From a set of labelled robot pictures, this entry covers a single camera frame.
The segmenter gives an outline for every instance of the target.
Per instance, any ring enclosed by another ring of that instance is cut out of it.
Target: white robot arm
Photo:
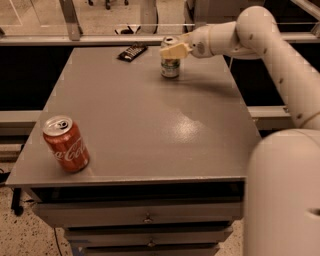
[[[263,7],[244,10],[237,22],[200,27],[161,55],[180,58],[188,52],[198,58],[261,58],[301,128],[267,137],[251,156],[244,256],[319,255],[320,74],[282,40]]]

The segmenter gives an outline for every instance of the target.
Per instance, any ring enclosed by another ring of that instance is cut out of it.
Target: coca-cola logo
[[[72,161],[75,158],[78,158],[86,149],[82,138],[79,138],[72,146],[68,149],[67,152],[57,151],[54,153],[54,157],[57,160],[65,160],[65,161]]]

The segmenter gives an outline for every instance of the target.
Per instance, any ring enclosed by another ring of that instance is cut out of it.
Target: coca-cola can
[[[67,172],[77,172],[89,163],[89,153],[79,127],[68,116],[54,116],[43,126],[43,138]]]

